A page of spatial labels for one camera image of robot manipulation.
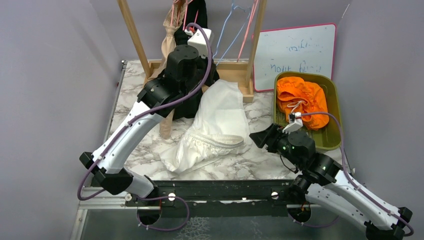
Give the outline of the olive green plastic bin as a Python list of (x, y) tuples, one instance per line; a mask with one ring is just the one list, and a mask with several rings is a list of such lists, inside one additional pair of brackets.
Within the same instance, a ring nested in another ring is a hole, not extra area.
[[(332, 114), (340, 124), (342, 123), (338, 91), (336, 85), (330, 78), (319, 74), (285, 71), (279, 73), (275, 77), (274, 83), (277, 84), (277, 81), (283, 77), (300, 77), (306, 82), (318, 84), (325, 94), (328, 113)], [(277, 90), (275, 89), (273, 93), (273, 122), (285, 127), (288, 122), (285, 114), (278, 109)], [(314, 139), (317, 149), (330, 151), (339, 148), (341, 145), (342, 140), (340, 132), (333, 119), (330, 119), (329, 123), (319, 130), (308, 130), (306, 127), (302, 127), (302, 130), (307, 132), (308, 135)]]

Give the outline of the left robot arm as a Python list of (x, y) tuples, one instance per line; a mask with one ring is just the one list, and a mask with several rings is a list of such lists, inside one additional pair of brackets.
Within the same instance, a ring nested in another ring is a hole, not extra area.
[(94, 152), (80, 155), (80, 162), (103, 191), (111, 195), (135, 194), (147, 206), (155, 203), (157, 191), (153, 181), (146, 175), (131, 174), (124, 164), (151, 129), (201, 90), (211, 67), (211, 59), (205, 63), (195, 47), (178, 45), (168, 55), (165, 70), (144, 85), (116, 131)]

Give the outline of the pink framed whiteboard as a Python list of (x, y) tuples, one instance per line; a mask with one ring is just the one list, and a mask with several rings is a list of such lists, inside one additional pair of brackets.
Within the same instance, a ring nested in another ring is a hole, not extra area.
[(283, 72), (332, 78), (336, 31), (334, 23), (262, 30), (253, 62), (254, 90), (272, 91)]

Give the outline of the pink hanger of black shorts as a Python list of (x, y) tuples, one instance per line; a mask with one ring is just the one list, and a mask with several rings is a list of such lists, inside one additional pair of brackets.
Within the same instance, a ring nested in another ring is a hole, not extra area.
[(187, 0), (185, 6), (185, 12), (182, 22), (182, 30), (184, 31), (187, 27), (187, 24), (195, 22), (196, 14), (199, 9), (198, 0)]

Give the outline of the orange shorts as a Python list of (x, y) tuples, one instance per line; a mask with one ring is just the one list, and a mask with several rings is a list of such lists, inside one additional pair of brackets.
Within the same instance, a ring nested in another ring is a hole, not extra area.
[(289, 122), (289, 114), (327, 112), (324, 90), (314, 82), (298, 76), (281, 77), (276, 82), (276, 106)]

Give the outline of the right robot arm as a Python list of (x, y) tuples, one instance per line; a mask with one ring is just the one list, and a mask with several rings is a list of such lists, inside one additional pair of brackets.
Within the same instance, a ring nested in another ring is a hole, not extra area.
[(278, 153), (300, 172), (285, 193), (292, 202), (319, 205), (364, 231), (368, 240), (406, 237), (412, 211), (385, 202), (345, 174), (341, 164), (316, 150), (306, 132), (285, 133), (281, 126), (271, 124), (249, 137), (258, 148)]

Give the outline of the pink wire hanger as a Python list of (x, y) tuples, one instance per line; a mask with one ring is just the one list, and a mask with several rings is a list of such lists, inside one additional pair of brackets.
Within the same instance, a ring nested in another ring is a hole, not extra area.
[(244, 37), (243, 37), (243, 41), (241, 43), (241, 46), (240, 46), (240, 49), (239, 49), (239, 53), (238, 53), (238, 56), (237, 56), (237, 60), (236, 60), (237, 62), (239, 62), (240, 59), (241, 59), (241, 55), (243, 53), (243, 50), (244, 50), (244, 47), (245, 47), (245, 44), (246, 44), (246, 41), (247, 41), (248, 33), (250, 31), (251, 24), (252, 24), (252, 21), (254, 19), (254, 16), (255, 16), (255, 13), (256, 13), (256, 9), (257, 9), (257, 7), (259, 5), (259, 2), (260, 2), (259, 0), (254, 0), (253, 1), (253, 5), (251, 7), (251, 12), (250, 12), (250, 15), (249, 15), (249, 18), (248, 18), (248, 22), (247, 22), (247, 26), (246, 26), (246, 29), (245, 29), (245, 34), (244, 34)]

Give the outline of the white shorts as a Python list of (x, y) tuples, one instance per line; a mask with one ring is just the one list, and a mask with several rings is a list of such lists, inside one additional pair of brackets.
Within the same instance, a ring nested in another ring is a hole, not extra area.
[(238, 84), (219, 79), (203, 93), (192, 125), (160, 153), (160, 160), (168, 171), (181, 174), (203, 161), (245, 153), (252, 146), (249, 135)]

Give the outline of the blue wire hanger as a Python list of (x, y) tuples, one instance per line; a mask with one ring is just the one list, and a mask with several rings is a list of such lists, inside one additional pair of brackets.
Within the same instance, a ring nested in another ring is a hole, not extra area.
[(232, 56), (232, 51), (236, 48), (242, 31), (247, 27), (252, 10), (253, 2), (251, 0), (232, 0), (230, 2), (229, 11), (225, 15), (220, 31), (218, 31), (218, 39), (213, 54), (217, 66), (228, 58), (235, 59)]

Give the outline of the black shorts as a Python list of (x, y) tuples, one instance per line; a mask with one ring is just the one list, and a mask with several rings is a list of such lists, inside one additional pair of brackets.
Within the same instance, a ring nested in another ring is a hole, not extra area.
[[(197, 0), (198, 3), (198, 11), (195, 15), (195, 22), (198, 25), (200, 25), (203, 29), (207, 29), (208, 26), (208, 13), (207, 13), (207, 5), (205, 0)], [(182, 26), (179, 27), (179, 29), (174, 34), (176, 45), (186, 45), (188, 43), (189, 37), (184, 33), (182, 30)], [(208, 79), (206, 80), (204, 86), (210, 87), (213, 85), (219, 78), (219, 73), (216, 70), (217, 66), (213, 62), (211, 64), (211, 70), (208, 76)], [(180, 118), (187, 118), (191, 119), (194, 118), (201, 101), (203, 95), (203, 91), (199, 90), (194, 96), (189, 98), (188, 100), (181, 103), (179, 106), (176, 107), (173, 115), (173, 119), (177, 120)]]

